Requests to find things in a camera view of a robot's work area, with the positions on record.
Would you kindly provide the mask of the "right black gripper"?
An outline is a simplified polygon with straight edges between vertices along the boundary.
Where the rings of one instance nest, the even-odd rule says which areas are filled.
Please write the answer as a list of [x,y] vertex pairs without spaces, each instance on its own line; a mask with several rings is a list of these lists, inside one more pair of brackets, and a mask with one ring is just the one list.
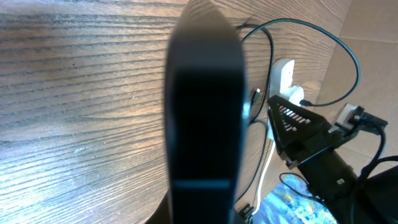
[[360,121],[347,130],[332,126],[319,114],[297,106],[281,96],[268,99],[268,115],[280,158],[293,169],[333,151],[355,138],[360,131],[378,135],[387,122]]

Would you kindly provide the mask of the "Samsung Galaxy smartphone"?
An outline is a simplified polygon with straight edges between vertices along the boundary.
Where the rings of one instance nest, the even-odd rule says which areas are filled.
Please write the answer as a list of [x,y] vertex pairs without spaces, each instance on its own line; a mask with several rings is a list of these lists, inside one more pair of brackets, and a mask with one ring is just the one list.
[[307,196],[310,197],[311,193],[303,177],[291,172],[282,174],[282,182],[262,200],[253,222],[257,224],[336,223],[326,207],[307,199]]

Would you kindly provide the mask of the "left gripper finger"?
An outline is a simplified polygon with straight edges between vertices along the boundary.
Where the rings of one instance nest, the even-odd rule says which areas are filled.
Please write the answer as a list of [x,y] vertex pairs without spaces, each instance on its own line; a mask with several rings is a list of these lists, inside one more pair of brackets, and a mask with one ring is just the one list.
[[164,124],[173,223],[232,223],[250,115],[243,47],[211,1],[187,2],[170,37]]

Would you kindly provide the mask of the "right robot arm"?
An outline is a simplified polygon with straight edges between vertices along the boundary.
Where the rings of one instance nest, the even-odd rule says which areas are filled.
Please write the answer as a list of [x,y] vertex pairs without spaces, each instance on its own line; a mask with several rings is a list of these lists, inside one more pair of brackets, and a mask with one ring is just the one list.
[[[371,174],[379,164],[397,161],[397,156],[382,156],[387,121],[349,103],[333,124],[277,95],[268,106],[278,155],[289,169],[302,173],[314,199],[338,223],[397,223],[397,167]],[[360,131],[380,136],[381,142],[370,163],[356,175],[336,149]]]

